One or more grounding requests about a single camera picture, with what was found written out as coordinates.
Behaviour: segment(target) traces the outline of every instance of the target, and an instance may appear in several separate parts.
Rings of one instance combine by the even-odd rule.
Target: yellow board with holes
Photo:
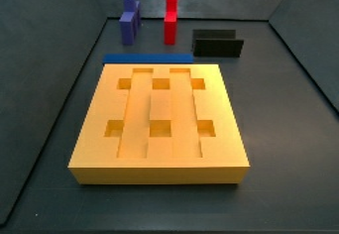
[[[216,64],[106,64],[69,161],[78,183],[238,183],[249,162]]]

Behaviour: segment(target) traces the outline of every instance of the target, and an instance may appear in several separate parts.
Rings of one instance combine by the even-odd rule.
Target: black block
[[[236,30],[193,30],[194,57],[238,58],[244,40],[236,40]]]

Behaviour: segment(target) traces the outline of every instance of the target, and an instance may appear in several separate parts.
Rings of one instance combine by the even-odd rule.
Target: table surface
[[[193,29],[236,29],[240,58],[217,63],[250,161],[238,185],[78,185],[68,162],[105,54],[188,53]],[[339,230],[339,119],[265,22],[178,21],[162,45],[162,22],[144,20],[134,45],[108,20],[45,149],[0,230]]]

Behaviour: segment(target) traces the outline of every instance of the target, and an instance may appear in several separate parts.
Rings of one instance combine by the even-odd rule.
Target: square hole
[[[197,132],[200,137],[216,137],[212,120],[197,120]]]
[[[192,89],[205,89],[205,81],[202,78],[190,79]]]
[[[153,78],[152,88],[153,89],[169,89],[169,78]]]
[[[122,130],[121,120],[108,120],[105,125],[104,137],[120,137]]]
[[[130,78],[120,78],[117,81],[117,89],[130,89]]]
[[[170,121],[150,120],[149,121],[149,137],[170,137]]]

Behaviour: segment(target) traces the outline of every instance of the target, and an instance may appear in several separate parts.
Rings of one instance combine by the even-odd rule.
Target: blue bar
[[[161,55],[105,55],[102,63],[193,63],[190,54],[161,54]]]

